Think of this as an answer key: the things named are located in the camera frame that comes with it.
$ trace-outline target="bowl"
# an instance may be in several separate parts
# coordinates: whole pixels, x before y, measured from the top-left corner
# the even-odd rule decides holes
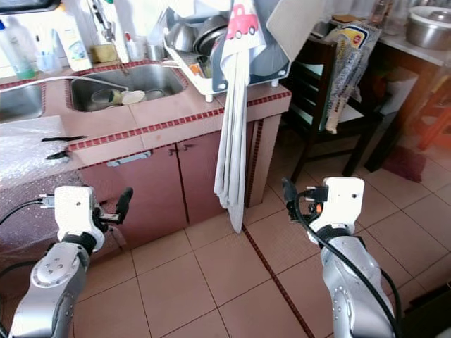
[[[176,51],[193,52],[197,31],[183,23],[176,23],[168,33],[166,43]]]
[[[446,8],[432,6],[412,7],[407,19],[406,40],[427,49],[451,49],[451,23],[431,19],[435,12]]]
[[[227,31],[227,26],[227,19],[221,15],[215,15],[206,19],[200,27],[199,34],[194,42],[194,51],[200,54],[210,55],[213,43],[217,37]]]

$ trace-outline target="chair backrest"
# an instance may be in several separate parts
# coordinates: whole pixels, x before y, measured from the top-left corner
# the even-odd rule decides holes
[[[325,42],[310,36],[292,63],[284,85],[292,92],[297,113],[311,130],[322,129],[326,123],[327,103],[335,64],[335,42]]]

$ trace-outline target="red car print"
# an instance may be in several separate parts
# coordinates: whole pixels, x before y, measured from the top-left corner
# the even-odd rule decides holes
[[[259,20],[255,14],[245,14],[242,4],[233,6],[226,39],[241,39],[243,34],[254,35],[259,28]]]

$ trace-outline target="cabinet door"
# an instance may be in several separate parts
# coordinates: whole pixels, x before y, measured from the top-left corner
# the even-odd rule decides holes
[[[254,123],[247,123],[247,158]],[[177,143],[183,188],[190,224],[197,224],[222,212],[214,193],[214,178],[221,132]]]
[[[156,149],[148,158],[116,167],[101,164],[82,170],[84,181],[96,189],[98,200],[107,202],[106,205],[112,208],[126,187],[133,188],[127,217],[118,227],[130,248],[175,232],[187,224],[177,156],[171,151],[174,148]]]

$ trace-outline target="stainless steel sink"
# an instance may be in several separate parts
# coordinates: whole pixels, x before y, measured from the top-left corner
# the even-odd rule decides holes
[[[142,90],[146,92],[146,97],[143,101],[155,98],[156,96],[152,94],[154,91],[159,91],[160,93],[162,91],[164,96],[170,96],[183,90],[180,80],[170,68],[161,67],[160,65],[138,65],[128,68],[128,71],[128,75],[117,69],[85,76],[126,86],[130,91]],[[108,104],[94,103],[91,100],[91,96],[99,90],[117,89],[108,85],[83,80],[73,80],[70,87],[72,89],[73,108],[77,111],[105,109]]]
[[[41,115],[42,93],[38,84],[0,93],[0,123],[38,118]]]

